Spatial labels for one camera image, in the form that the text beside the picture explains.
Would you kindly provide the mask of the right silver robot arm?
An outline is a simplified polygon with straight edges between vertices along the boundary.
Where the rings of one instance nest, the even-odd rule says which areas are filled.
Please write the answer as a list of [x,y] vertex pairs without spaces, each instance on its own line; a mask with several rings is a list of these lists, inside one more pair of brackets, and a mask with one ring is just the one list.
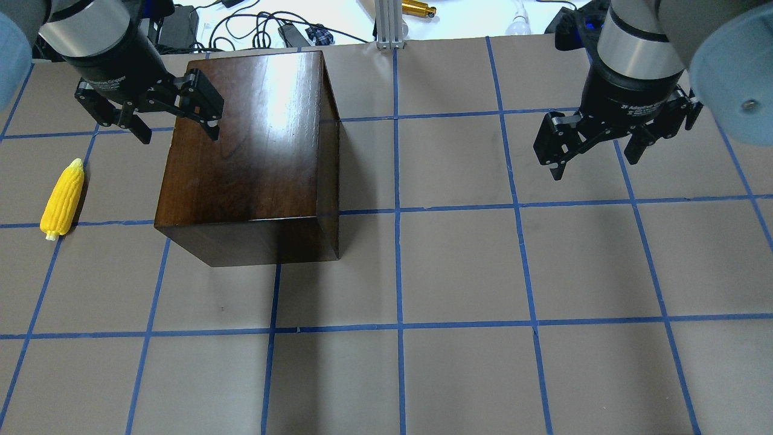
[[534,141],[555,181],[602,141],[629,138],[636,164],[703,108],[735,140],[771,145],[770,1],[591,1],[560,9],[547,33],[590,57],[578,110],[550,111]]

